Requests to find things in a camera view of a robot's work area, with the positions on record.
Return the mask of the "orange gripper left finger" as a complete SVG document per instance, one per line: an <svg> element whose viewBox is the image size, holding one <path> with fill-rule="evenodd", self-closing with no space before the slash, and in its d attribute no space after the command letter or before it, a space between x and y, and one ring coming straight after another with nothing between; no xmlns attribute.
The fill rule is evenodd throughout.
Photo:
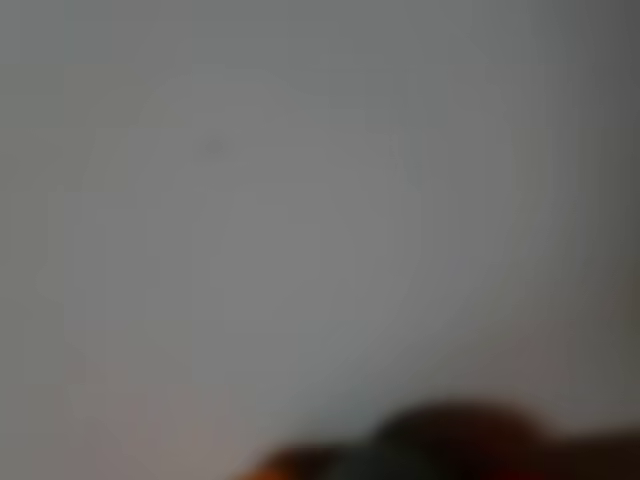
<svg viewBox="0 0 640 480"><path fill-rule="evenodd" d="M316 480L349 452L345 443L306 443L277 449L243 472L242 480Z"/></svg>

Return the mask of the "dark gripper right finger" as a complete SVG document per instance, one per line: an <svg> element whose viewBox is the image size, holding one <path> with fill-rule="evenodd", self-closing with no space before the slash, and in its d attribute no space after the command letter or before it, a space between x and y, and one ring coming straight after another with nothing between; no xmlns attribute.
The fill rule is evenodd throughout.
<svg viewBox="0 0 640 480"><path fill-rule="evenodd" d="M547 448L550 479L639 480L639 427L571 435Z"/></svg>

